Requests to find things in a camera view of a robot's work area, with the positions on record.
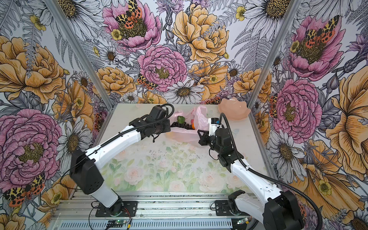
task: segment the flower center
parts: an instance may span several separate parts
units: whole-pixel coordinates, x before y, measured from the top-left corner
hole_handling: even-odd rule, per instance
[[[74,152],[79,144],[79,137],[76,134],[72,134],[68,141],[68,150],[69,152]]]
[[[84,87],[87,87],[88,85],[88,80],[86,78],[82,78],[81,79],[81,84],[84,86]]]
[[[169,72],[163,67],[161,69],[156,68],[156,73],[159,75],[160,79],[167,79],[169,77]]]
[[[75,15],[75,5],[72,0],[57,0],[64,14],[71,18]]]
[[[230,74],[230,77],[234,77],[238,74],[238,71],[237,70],[231,70],[229,74]]]
[[[121,33],[116,36],[119,37],[121,35],[123,39],[133,38],[135,36],[144,37],[147,32],[147,26],[144,24],[143,19],[140,18],[134,23],[133,28],[127,29],[125,26],[120,25],[119,30]]]
[[[54,201],[54,203],[57,203],[61,198],[61,192],[58,192],[57,194],[54,195],[54,197],[52,198],[52,200]]]
[[[40,157],[43,155],[43,147],[41,144],[35,142],[31,145],[23,146],[24,154],[19,156],[19,160],[26,162],[28,160],[33,160],[33,162],[38,162]]]
[[[266,13],[271,17],[283,17],[289,6],[290,0],[270,0],[267,3]]]
[[[356,230],[368,230],[367,223],[358,217],[354,217],[350,223]]]
[[[293,153],[286,144],[280,145],[280,153],[285,160],[291,160],[293,158]]]
[[[183,96],[188,96],[190,94],[190,89],[189,88],[182,88],[182,89],[178,89],[177,94],[181,97]]]
[[[293,121],[295,118],[295,107],[291,107],[290,102],[286,105],[284,116],[287,121]]]
[[[115,54],[114,53],[108,53],[107,54],[107,58],[111,61],[113,61],[115,59]]]
[[[273,61],[273,65],[277,66],[278,64],[280,64],[280,58],[276,57],[275,60]]]

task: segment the black cable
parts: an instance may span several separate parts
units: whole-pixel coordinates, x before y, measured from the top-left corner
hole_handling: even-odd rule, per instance
[[[211,209],[212,211],[216,211],[216,208],[215,209],[212,209],[212,205],[214,204],[215,202],[213,202],[210,206],[209,206],[209,209]]]
[[[258,223],[259,223],[259,221],[255,220],[254,224],[247,230],[253,230],[257,226]]]
[[[123,136],[124,134],[127,134],[127,133],[129,133],[129,132],[131,132],[131,131],[134,131],[134,130],[138,129],[138,128],[143,128],[143,127],[146,127],[146,126],[150,126],[150,125],[153,125],[153,124],[157,124],[157,123],[163,122],[164,120],[169,119],[169,118],[174,114],[174,106],[173,106],[172,104],[168,104],[168,103],[166,103],[166,104],[158,105],[158,106],[160,106],[161,108],[162,108],[162,107],[165,107],[165,108],[166,108],[166,113],[167,113],[167,107],[166,107],[166,106],[170,106],[172,110],[171,110],[170,114],[168,114],[167,116],[165,116],[165,117],[164,117],[164,118],[162,118],[162,119],[159,119],[159,120],[157,120],[157,121],[153,121],[153,122],[150,122],[150,123],[148,123],[148,124],[141,125],[141,126],[138,126],[138,127],[130,128],[130,129],[125,130],[125,131],[123,131],[123,132],[119,132],[117,135],[113,136],[113,137],[112,137],[112,138],[110,138],[109,140],[107,140],[107,141],[105,141],[104,143],[102,143],[98,149],[94,150],[92,153],[88,154],[86,157],[84,157],[82,160],[80,160],[80,161],[79,161],[78,163],[76,163],[74,166],[70,167],[70,168],[69,168],[69,169],[68,169],[68,170],[63,174],[62,178],[63,178],[63,177],[66,175],[66,173],[67,173],[67,172],[69,172],[72,168],[75,168],[75,167],[76,167],[78,164],[80,164],[83,160],[85,160],[86,158],[88,158],[90,155],[95,154],[98,150],[100,150],[100,148],[104,147],[104,146],[105,146],[105,145],[107,145],[108,143],[110,143],[110,142],[112,142],[112,141],[116,140],[117,138],[119,138],[119,137]]]
[[[229,122],[226,118],[226,115],[224,113],[221,113],[220,114],[220,118],[219,118],[219,124],[221,124],[221,119],[222,117],[224,118],[225,120],[225,123],[226,123],[226,127],[229,131],[229,135],[230,135],[230,139],[231,139],[231,142],[233,143],[233,147],[234,147],[234,151],[236,153],[236,156],[238,157],[238,160],[239,162],[241,163],[241,165],[243,165],[243,167],[245,169],[247,169],[248,171],[250,171],[251,173],[263,178],[263,179],[266,179],[266,180],[269,180],[271,182],[274,182],[275,184],[280,184],[282,186],[285,186],[286,188],[290,189],[290,190],[293,190],[294,192],[298,193],[300,196],[302,196],[303,198],[305,198],[313,207],[313,209],[316,211],[316,214],[317,214],[317,219],[318,219],[318,223],[317,223],[317,226],[316,226],[316,230],[321,230],[322,229],[322,214],[321,214],[321,211],[319,210],[318,206],[314,203],[314,201],[309,197],[307,196],[305,193],[303,193],[302,191],[300,191],[299,189],[297,188],[294,188],[293,186],[290,186],[289,184],[286,184],[282,181],[279,181],[279,180],[276,180],[276,179],[273,179],[271,177],[268,177],[266,175],[263,175],[257,171],[254,171],[253,169],[251,169],[250,167],[247,168],[247,166],[244,164],[243,160],[241,159],[240,157],[240,153],[238,152],[237,148],[236,148],[236,145],[235,145],[235,141],[234,141],[234,137],[233,137],[233,133],[231,132],[231,128],[230,128],[230,125],[229,125]]]

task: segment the flower bud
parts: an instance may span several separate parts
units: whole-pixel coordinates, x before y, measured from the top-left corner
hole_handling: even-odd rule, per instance
[[[339,87],[339,79],[337,78],[337,73],[335,73],[326,83],[327,93],[331,93],[333,90]]]

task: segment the floral tablecloth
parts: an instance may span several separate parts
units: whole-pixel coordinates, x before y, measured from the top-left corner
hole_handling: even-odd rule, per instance
[[[122,111],[129,111],[125,114],[128,123],[136,117],[148,113],[152,105],[127,104],[120,105]],[[208,107],[208,116],[217,116],[217,106]],[[183,105],[176,110],[183,111]],[[117,109],[110,121],[110,128],[106,129],[103,140],[113,136],[112,130],[122,130],[126,124],[117,122],[115,119],[122,117]],[[253,135],[253,130],[244,130],[242,125],[245,121],[231,122],[239,123],[233,125],[235,140],[239,143],[238,149],[251,148],[249,145],[242,145],[244,141],[252,142],[257,148],[255,140],[250,140],[249,135]],[[124,151],[120,152],[115,158],[107,163],[101,170],[107,184],[115,191],[173,191],[173,192],[209,192],[209,193],[232,193],[238,189],[251,192],[242,181],[224,167],[218,160],[213,160],[209,156],[208,146],[193,146],[188,143],[178,143],[161,135],[152,143],[152,138],[146,138],[135,143]],[[217,154],[211,151],[212,157],[217,158]],[[252,155],[252,165],[258,171],[266,173],[262,157],[257,158]]]

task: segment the metal bracket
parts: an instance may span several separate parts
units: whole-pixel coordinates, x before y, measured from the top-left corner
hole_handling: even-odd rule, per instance
[[[230,206],[226,200],[215,201],[215,208],[216,208],[216,216],[235,216],[230,211]],[[248,215],[247,213],[241,212],[237,216],[247,216],[247,215]]]
[[[123,201],[123,207],[126,208],[130,214],[131,217],[135,216],[135,213],[137,211],[137,204],[138,201]],[[96,211],[96,217],[111,217],[111,215],[108,214],[108,208],[106,208],[103,204],[99,204],[97,211]],[[117,217],[128,217],[128,213],[123,210]]]

